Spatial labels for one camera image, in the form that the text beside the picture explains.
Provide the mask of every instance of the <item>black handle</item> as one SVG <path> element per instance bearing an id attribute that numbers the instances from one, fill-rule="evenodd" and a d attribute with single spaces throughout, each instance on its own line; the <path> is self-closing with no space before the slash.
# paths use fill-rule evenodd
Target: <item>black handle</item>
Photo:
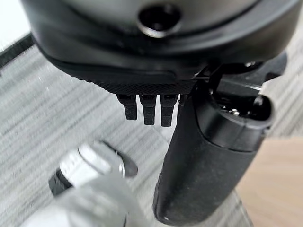
<path id="1" fill-rule="evenodd" d="M 160 222 L 197 224 L 227 198 L 271 124 L 272 104 L 261 99 L 244 117 L 225 113 L 202 90 L 187 100 L 155 190 L 153 209 Z"/>

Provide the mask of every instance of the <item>round hole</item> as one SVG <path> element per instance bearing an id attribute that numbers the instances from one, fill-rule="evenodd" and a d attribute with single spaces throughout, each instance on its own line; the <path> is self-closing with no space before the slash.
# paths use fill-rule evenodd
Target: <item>round hole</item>
<path id="1" fill-rule="evenodd" d="M 156 5 L 143 9 L 138 19 L 138 27 L 144 34 L 163 38 L 177 29 L 181 13 L 171 4 Z"/>

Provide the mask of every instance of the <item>gray carpet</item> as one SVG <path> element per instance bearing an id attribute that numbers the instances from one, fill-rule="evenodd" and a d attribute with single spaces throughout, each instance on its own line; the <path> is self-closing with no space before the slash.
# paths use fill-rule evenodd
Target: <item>gray carpet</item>
<path id="1" fill-rule="evenodd" d="M 276 123 L 270 136 L 303 133 L 303 37 L 301 27 L 289 45 L 290 64 L 283 77 L 268 82 L 263 93 L 274 100 Z M 32 48 L 4 68 L 0 77 L 0 226 L 17 227 L 49 204 L 47 180 L 68 149 L 103 138 L 129 154 L 139 174 L 129 184 L 150 224 L 152 196 L 172 128 L 125 120 L 116 97 L 60 72 Z M 236 193 L 201 227 L 250 227 Z"/>

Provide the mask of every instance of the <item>black clip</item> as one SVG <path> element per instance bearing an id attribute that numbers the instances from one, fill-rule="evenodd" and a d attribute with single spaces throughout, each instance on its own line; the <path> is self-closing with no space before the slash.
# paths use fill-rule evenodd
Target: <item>black clip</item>
<path id="1" fill-rule="evenodd" d="M 144 124 L 154 125 L 157 95 L 139 95 L 139 97 L 143 106 Z"/>
<path id="2" fill-rule="evenodd" d="M 178 95 L 161 95 L 161 125 L 170 127 L 174 106 L 178 100 Z"/>
<path id="3" fill-rule="evenodd" d="M 117 95 L 119 102 L 124 106 L 126 119 L 135 121 L 137 115 L 137 97 L 136 95 Z"/>

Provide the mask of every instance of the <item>wooden surface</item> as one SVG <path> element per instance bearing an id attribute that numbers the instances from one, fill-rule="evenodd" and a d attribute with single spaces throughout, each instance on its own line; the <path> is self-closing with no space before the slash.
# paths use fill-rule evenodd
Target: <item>wooden surface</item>
<path id="1" fill-rule="evenodd" d="M 302 227 L 303 139 L 267 140 L 237 191 L 255 227 Z"/>

